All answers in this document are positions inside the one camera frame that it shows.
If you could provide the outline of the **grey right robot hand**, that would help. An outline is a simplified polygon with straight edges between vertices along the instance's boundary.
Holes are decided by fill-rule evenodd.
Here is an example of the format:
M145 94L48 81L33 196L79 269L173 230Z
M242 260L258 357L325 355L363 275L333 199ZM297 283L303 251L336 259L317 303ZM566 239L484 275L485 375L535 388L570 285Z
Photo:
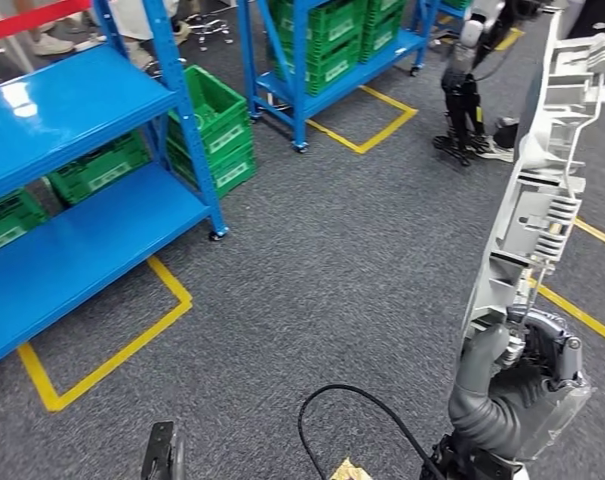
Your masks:
M470 323L448 415L471 447L530 462L554 443L592 393L580 337L557 315L513 305Z

